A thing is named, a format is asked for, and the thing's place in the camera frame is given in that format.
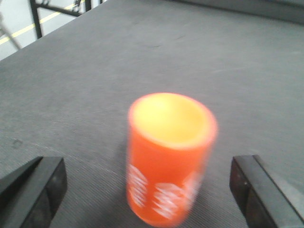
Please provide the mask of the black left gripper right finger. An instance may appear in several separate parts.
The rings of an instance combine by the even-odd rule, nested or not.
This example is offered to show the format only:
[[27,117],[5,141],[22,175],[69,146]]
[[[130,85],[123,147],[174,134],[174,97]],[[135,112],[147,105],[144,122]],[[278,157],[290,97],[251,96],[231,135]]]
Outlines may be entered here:
[[234,156],[229,187],[250,228],[302,228],[304,193],[258,155]]

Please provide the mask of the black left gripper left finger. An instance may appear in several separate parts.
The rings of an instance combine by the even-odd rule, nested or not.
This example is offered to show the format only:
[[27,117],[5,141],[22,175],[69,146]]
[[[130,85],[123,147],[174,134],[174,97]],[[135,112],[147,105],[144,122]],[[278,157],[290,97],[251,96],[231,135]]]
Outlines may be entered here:
[[67,191],[63,157],[36,157],[0,180],[2,228],[48,228]]

